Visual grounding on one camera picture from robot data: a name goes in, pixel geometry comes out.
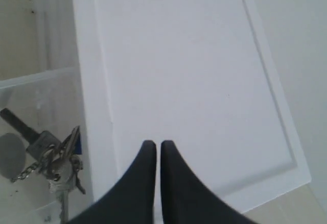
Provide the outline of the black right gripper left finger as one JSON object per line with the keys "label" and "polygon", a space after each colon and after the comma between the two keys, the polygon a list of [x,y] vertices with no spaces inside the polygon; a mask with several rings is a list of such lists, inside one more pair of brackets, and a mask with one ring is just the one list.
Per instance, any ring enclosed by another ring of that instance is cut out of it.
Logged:
{"label": "black right gripper left finger", "polygon": [[69,223],[154,223],[156,145],[145,140],[116,184]]}

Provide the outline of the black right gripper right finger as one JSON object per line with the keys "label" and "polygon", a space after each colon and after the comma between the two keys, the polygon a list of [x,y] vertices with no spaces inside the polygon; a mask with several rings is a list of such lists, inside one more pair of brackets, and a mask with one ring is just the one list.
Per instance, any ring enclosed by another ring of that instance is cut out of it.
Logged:
{"label": "black right gripper right finger", "polygon": [[164,223],[255,223],[209,190],[172,140],[160,147],[160,195]]}

